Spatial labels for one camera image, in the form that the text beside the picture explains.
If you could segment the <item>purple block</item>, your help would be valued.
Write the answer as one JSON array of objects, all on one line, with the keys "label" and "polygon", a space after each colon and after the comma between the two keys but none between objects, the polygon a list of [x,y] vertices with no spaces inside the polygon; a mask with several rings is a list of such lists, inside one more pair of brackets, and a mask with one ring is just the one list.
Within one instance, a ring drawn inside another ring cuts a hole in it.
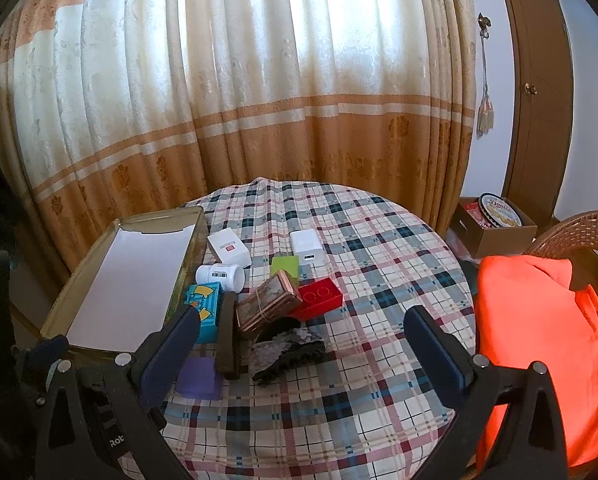
[{"label": "purple block", "polygon": [[175,383],[179,396],[192,400],[220,400],[223,377],[215,369],[210,356],[187,358]]}]

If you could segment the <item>dark brown wooden block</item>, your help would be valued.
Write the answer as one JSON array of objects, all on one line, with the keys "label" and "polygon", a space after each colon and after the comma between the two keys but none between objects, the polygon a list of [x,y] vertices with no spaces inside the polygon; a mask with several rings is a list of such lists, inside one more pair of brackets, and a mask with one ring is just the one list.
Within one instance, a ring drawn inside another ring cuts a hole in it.
[{"label": "dark brown wooden block", "polygon": [[215,369],[227,380],[240,377],[240,342],[234,292],[224,292],[218,312],[218,338],[215,344]]}]

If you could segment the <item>teal toy brick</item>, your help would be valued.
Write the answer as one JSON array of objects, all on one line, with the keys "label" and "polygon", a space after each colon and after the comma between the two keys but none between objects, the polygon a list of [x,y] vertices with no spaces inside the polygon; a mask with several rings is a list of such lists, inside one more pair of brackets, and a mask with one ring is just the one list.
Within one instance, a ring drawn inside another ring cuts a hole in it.
[{"label": "teal toy brick", "polygon": [[184,304],[195,308],[200,317],[198,344],[214,344],[218,338],[221,299],[221,285],[218,282],[192,284],[186,290]]}]

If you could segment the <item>white pill bottle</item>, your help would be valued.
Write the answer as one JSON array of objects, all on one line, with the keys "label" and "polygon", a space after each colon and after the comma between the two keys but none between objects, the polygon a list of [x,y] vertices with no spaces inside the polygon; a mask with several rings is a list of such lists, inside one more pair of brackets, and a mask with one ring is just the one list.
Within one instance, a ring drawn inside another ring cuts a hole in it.
[{"label": "white pill bottle", "polygon": [[223,292],[239,294],[244,289],[244,269],[239,264],[205,264],[197,269],[195,280],[199,285],[216,283]]}]

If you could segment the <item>black ribbed brush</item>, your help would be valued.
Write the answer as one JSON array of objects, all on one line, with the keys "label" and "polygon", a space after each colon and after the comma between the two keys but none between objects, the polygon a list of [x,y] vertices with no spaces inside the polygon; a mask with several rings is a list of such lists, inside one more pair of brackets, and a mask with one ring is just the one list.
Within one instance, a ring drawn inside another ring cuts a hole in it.
[{"label": "black ribbed brush", "polygon": [[290,370],[322,362],[323,338],[292,316],[278,318],[256,338],[248,352],[248,372],[258,386],[269,385]]}]

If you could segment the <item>white box red logo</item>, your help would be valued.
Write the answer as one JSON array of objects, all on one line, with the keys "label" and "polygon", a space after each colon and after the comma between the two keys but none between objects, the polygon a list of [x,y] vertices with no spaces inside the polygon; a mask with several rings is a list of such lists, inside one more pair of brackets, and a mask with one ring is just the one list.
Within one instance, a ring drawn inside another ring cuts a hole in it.
[{"label": "white box red logo", "polygon": [[226,266],[236,264],[244,269],[251,266],[248,248],[231,228],[210,234],[208,243],[217,262]]}]

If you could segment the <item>green football toy brick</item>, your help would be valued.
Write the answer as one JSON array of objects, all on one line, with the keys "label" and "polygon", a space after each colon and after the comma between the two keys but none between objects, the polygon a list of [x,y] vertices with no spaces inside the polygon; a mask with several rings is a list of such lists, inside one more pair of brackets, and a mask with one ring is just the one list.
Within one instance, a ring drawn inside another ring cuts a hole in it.
[{"label": "green football toy brick", "polygon": [[299,258],[297,256],[274,256],[271,274],[278,271],[285,271],[293,284],[299,286]]}]

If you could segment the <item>red toy brick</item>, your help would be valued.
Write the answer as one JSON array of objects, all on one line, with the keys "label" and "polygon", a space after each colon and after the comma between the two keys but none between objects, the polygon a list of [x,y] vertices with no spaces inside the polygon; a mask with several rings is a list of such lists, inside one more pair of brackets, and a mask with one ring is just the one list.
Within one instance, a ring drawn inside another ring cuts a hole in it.
[{"label": "red toy brick", "polygon": [[331,278],[321,278],[299,287],[300,304],[289,315],[301,322],[312,320],[343,304],[342,292]]}]

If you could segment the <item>white charger cube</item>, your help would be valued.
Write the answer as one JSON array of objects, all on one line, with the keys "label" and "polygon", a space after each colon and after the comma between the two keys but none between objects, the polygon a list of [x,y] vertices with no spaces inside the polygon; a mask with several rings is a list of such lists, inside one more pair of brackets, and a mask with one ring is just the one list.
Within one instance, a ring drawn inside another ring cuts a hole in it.
[{"label": "white charger cube", "polygon": [[322,266],[325,263],[325,251],[314,229],[291,232],[290,244],[300,266]]}]

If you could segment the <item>white paper tray liner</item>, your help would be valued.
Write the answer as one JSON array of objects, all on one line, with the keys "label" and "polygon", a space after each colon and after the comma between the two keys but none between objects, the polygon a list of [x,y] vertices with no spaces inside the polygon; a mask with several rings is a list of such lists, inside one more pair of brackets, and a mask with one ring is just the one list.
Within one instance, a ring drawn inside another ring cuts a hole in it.
[{"label": "white paper tray liner", "polygon": [[134,352],[161,330],[194,229],[119,231],[68,330],[70,344]]}]

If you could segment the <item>orange cushion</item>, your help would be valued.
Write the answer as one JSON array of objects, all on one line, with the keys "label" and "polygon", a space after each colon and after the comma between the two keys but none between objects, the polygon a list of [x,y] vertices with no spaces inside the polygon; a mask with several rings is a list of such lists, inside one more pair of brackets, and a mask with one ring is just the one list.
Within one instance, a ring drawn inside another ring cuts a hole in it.
[{"label": "orange cushion", "polygon": [[474,314],[478,350],[492,363],[547,366],[575,467],[598,457],[598,296],[593,287],[574,292],[571,278],[567,259],[486,257]]}]

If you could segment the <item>gold metal tray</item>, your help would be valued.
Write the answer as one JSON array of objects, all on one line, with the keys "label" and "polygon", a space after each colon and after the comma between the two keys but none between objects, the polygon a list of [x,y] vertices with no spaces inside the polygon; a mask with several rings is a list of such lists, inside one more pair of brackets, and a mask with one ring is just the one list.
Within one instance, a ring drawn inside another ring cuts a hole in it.
[{"label": "gold metal tray", "polygon": [[199,206],[111,222],[64,285],[41,328],[73,349],[134,352],[183,304],[207,250]]}]

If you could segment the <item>plaid tablecloth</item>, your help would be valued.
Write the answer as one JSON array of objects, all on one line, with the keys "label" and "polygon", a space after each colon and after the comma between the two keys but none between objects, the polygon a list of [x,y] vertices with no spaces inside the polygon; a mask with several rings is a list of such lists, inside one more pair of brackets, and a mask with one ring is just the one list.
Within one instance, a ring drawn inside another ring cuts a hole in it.
[{"label": "plaid tablecloth", "polygon": [[325,260],[302,283],[333,280],[342,304],[308,324],[323,361],[260,387],[248,374],[216,401],[170,393],[163,431],[196,479],[407,479],[452,420],[404,338],[404,312],[426,307],[473,349],[474,308],[450,248],[425,222],[343,185],[259,178],[198,200],[210,232],[233,230],[252,263],[248,287],[314,230]]}]

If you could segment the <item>cardboard box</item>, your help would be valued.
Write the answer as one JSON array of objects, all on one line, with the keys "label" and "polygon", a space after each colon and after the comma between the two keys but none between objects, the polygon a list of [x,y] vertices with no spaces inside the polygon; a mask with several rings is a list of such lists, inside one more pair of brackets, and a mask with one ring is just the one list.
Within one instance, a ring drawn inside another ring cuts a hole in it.
[{"label": "cardboard box", "polygon": [[522,254],[531,245],[538,230],[534,221],[513,202],[502,197],[518,212],[523,226],[492,226],[479,209],[479,197],[461,197],[451,222],[452,231],[470,252],[471,257],[481,259],[486,256]]}]

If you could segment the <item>wicker chair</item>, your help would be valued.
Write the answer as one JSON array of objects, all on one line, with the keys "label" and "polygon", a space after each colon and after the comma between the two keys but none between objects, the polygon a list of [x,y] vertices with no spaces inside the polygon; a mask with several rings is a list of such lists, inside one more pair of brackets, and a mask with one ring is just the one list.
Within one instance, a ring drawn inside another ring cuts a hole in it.
[{"label": "wicker chair", "polygon": [[571,290],[592,285],[598,297],[598,210],[556,223],[526,250],[527,255],[566,259],[572,264]]}]

